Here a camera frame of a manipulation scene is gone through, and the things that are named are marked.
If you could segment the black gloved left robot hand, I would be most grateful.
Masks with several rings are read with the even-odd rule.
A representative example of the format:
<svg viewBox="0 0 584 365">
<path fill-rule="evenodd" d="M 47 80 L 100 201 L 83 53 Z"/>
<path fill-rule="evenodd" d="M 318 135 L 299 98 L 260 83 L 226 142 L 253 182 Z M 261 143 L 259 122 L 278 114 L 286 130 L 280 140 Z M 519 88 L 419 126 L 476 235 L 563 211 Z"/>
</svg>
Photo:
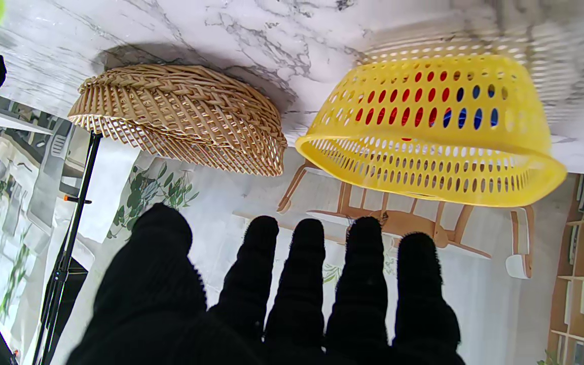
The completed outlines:
<svg viewBox="0 0 584 365">
<path fill-rule="evenodd" d="M 143 213 L 106 269 L 90 323 L 68 364 L 463 364 L 460 326 L 443 296 L 428 234 L 404 236 L 397 252 L 395 337 L 386 330 L 382 226 L 351 224 L 345 265 L 328 320 L 322 312 L 322 223 L 295 227 L 271 310 L 279 226 L 250 222 L 218 302 L 208 307 L 188 254 L 193 235 L 180 212 Z"/>
</svg>

